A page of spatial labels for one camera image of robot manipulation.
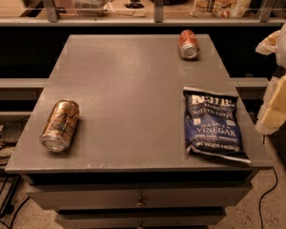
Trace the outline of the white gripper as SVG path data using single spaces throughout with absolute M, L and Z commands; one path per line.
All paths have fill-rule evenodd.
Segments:
M 276 54 L 276 63 L 286 69 L 286 23 L 280 31 L 274 31 L 264 38 L 255 51 L 269 55 Z M 273 76 L 263 97 L 257 114 L 255 129 L 262 135 L 278 131 L 286 121 L 286 74 L 280 78 Z

